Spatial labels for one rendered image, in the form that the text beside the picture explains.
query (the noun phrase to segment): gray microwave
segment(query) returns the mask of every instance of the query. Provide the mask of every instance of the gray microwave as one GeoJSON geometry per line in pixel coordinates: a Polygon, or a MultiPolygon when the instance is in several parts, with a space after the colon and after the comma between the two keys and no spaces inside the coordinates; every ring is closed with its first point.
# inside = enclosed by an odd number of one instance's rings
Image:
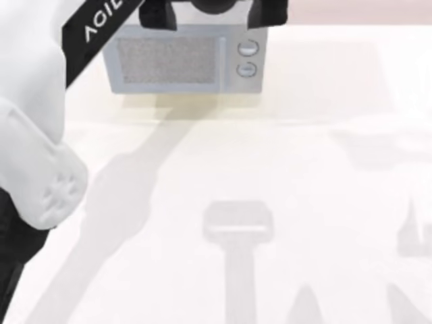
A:
{"type": "Polygon", "coordinates": [[[261,92],[268,28],[247,29],[251,2],[218,16],[174,3],[175,32],[143,28],[133,13],[103,49],[112,91],[261,92]]]}

